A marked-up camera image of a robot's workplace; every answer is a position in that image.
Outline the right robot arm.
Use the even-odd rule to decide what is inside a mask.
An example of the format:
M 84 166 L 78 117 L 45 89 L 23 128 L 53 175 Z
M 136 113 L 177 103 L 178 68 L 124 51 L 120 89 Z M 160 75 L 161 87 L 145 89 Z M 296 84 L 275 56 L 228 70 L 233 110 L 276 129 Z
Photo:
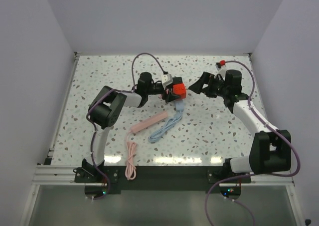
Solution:
M 224 105 L 234 114 L 253 136 L 248 156 L 225 159 L 219 178 L 232 183 L 240 174 L 271 174 L 291 168 L 291 135 L 266 122 L 257 113 L 249 96 L 242 92 L 242 74 L 238 70 L 226 70 L 223 75 L 204 72 L 189 89 L 209 98 L 222 97 Z

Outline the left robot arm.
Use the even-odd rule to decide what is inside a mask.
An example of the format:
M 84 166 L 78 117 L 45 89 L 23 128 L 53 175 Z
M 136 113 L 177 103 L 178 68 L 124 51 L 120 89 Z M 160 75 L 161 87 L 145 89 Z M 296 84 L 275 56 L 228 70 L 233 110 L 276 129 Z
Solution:
M 120 91 L 105 86 L 89 107 L 86 119 L 93 125 L 90 155 L 83 159 L 82 170 L 92 182 L 107 179 L 104 172 L 104 150 L 111 127 L 116 123 L 123 107 L 141 108 L 150 95 L 160 95 L 167 102 L 175 102 L 177 116 L 166 125 L 181 118 L 181 103 L 186 97 L 186 87 L 181 77 L 172 77 L 165 72 L 158 82 L 154 82 L 149 72 L 143 72 L 131 91 Z

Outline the black cube plug adapter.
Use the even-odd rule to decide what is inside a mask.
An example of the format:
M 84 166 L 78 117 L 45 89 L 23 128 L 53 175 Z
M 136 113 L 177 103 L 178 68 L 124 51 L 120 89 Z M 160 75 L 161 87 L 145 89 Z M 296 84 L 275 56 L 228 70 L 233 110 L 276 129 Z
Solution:
M 173 77 L 171 85 L 183 84 L 182 77 Z

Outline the red cube plug adapter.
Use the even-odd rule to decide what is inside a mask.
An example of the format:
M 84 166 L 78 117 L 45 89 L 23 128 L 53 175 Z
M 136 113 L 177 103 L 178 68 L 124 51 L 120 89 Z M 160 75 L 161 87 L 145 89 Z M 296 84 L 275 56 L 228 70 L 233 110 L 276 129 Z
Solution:
M 186 87 L 183 83 L 175 84 L 172 88 L 173 94 L 180 97 L 180 99 L 186 98 Z

